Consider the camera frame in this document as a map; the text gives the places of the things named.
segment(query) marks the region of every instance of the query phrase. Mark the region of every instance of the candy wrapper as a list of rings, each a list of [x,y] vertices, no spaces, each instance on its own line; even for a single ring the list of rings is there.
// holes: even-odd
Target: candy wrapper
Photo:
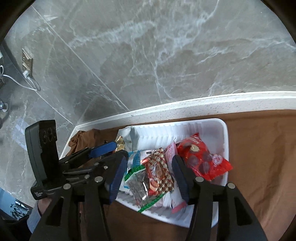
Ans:
[[[164,194],[159,196],[149,196],[149,178],[146,173],[146,167],[143,165],[130,169],[124,177],[124,181],[129,186],[131,193],[133,194],[137,204],[140,207],[138,212],[152,207],[158,202]]]
[[[168,207],[172,208],[172,200],[170,198],[170,192],[167,192],[157,203],[153,205],[154,207]]]
[[[172,176],[163,155],[163,149],[157,149],[153,154],[144,158],[141,164],[146,166],[149,177],[149,192],[151,195],[160,195],[174,190]]]
[[[171,202],[172,202],[172,213],[176,213],[180,211],[182,208],[187,206],[187,203],[182,199],[177,181],[174,177],[173,168],[172,168],[172,161],[173,157],[177,155],[177,147],[175,142],[170,144],[164,152],[165,160],[168,165],[168,169],[170,171],[170,174],[172,176],[173,182],[174,182],[174,191],[170,194]]]
[[[127,166],[126,172],[124,173],[124,176],[133,167],[137,167],[137,166],[141,165],[141,160],[143,160],[145,157],[149,156],[153,152],[155,152],[155,150],[130,151],[130,152],[128,152],[128,166]],[[129,192],[130,189],[129,189],[128,185],[124,181],[124,176],[123,176],[123,179],[121,181],[119,190],[123,191],[123,192]]]
[[[120,151],[120,150],[124,150],[124,147],[125,147],[125,144],[124,144],[124,141],[122,139],[122,136],[119,136],[117,139],[116,139],[116,144],[117,144],[117,147],[115,149],[115,151]]]
[[[181,141],[177,151],[196,176],[201,176],[208,181],[232,170],[231,164],[222,156],[210,154],[206,144],[200,139],[199,133]]]

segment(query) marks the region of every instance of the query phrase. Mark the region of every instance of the person's hand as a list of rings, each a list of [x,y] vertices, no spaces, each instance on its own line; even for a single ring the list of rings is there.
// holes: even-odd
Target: person's hand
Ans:
[[[48,197],[43,198],[38,201],[38,210],[39,210],[40,215],[44,214],[45,210],[48,208],[51,201],[52,200]]]

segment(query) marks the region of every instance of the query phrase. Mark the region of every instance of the gray marble wall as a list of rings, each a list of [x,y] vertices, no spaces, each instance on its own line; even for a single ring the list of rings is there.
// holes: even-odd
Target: gray marble wall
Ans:
[[[28,85],[11,63],[4,49],[4,72],[19,83]],[[35,181],[25,141],[25,129],[40,120],[56,120],[57,149],[61,154],[74,129],[74,125],[57,113],[35,91],[18,86],[5,77],[0,88],[0,99],[9,110],[0,111],[0,187],[22,202],[34,206],[30,187]]]
[[[5,39],[74,125],[168,102],[296,90],[295,43],[260,0],[36,0]]]

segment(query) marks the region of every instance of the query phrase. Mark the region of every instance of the white countertop edge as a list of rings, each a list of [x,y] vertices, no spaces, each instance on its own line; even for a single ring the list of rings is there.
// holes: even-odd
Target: white countertop edge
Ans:
[[[78,125],[69,140],[79,130],[104,130],[139,123],[259,110],[296,110],[296,91],[235,93],[152,106]],[[69,150],[66,145],[61,158]]]

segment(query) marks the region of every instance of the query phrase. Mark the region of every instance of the gold foil wrapper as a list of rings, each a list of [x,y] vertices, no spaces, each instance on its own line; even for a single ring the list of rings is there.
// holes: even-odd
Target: gold foil wrapper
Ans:
[[[120,150],[124,150],[125,143],[122,139],[122,136],[119,136],[115,142],[117,143],[117,147],[115,149],[115,152],[120,151]]]

